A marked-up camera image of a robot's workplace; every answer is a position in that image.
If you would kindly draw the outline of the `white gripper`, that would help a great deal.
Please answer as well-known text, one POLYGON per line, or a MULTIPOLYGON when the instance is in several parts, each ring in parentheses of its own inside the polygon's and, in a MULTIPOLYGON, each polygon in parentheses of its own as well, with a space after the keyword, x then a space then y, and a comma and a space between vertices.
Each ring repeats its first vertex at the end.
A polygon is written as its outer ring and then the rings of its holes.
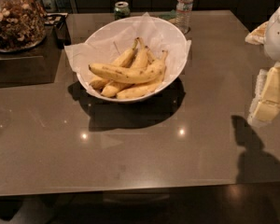
POLYGON ((245 37, 245 42, 263 45, 265 53, 277 63, 257 76, 255 97, 247 122, 254 127, 270 124, 280 113, 280 7, 268 22, 262 23, 245 37))

